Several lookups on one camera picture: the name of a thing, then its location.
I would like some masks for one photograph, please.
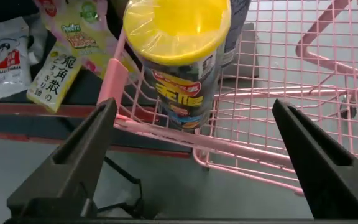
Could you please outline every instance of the shopping cart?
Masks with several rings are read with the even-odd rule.
[[[358,0],[256,0],[247,22],[255,30],[243,30],[235,69],[223,70],[211,117],[202,128],[194,134],[169,128],[160,100],[144,91],[154,89],[144,71],[137,82],[129,80],[135,94],[124,90],[123,95],[133,105],[131,110],[121,106],[128,116],[118,116],[115,127],[192,147],[195,160],[207,169],[302,195],[272,105],[276,98],[292,103],[358,157]],[[256,40],[244,38],[246,32],[255,33]],[[121,32],[115,58],[125,39]],[[251,51],[250,42],[256,42]],[[244,68],[251,72],[242,74]],[[155,107],[143,108],[139,98]]]

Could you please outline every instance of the wire grid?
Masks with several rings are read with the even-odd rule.
[[[235,61],[223,70],[211,118],[196,134],[209,136],[212,144],[229,142],[288,159],[271,113],[273,102],[281,98],[358,157],[358,1],[252,1],[247,22],[254,23],[255,30],[242,31]],[[158,113],[159,99],[142,91],[142,85],[154,89],[144,77],[142,71],[140,81],[131,82],[137,88],[134,98],[124,93],[134,102],[128,112],[140,121],[134,111],[141,108],[139,96],[145,97],[156,103],[149,112],[151,123],[169,128],[169,118]],[[197,145],[197,136],[188,136],[194,141],[184,141],[177,137],[178,132],[167,136],[163,131],[149,134],[145,129],[123,127],[121,124],[127,131],[193,147],[196,161],[203,166],[302,194],[288,164],[228,152],[218,144],[202,147]]]

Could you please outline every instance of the yellow lid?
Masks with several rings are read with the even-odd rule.
[[[134,50],[146,59],[187,65],[224,41],[230,20],[230,0],[130,0],[124,30]]]

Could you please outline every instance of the gray floor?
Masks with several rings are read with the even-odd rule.
[[[6,199],[55,146],[0,140],[0,223],[9,218]],[[109,152],[141,178],[148,210],[164,218],[312,218],[305,198],[279,187],[211,170],[192,159]],[[129,200],[136,188],[108,166],[94,200],[102,207]],[[109,216],[123,215],[114,211]]]

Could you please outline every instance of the yellow package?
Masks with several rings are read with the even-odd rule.
[[[34,2],[47,29],[81,59],[85,68],[103,78],[117,47],[117,39],[107,27],[107,0]],[[136,81],[139,69],[131,56],[123,51],[119,60],[128,69],[129,77]]]
[[[79,58],[56,43],[27,90],[28,99],[56,113],[80,68]]]

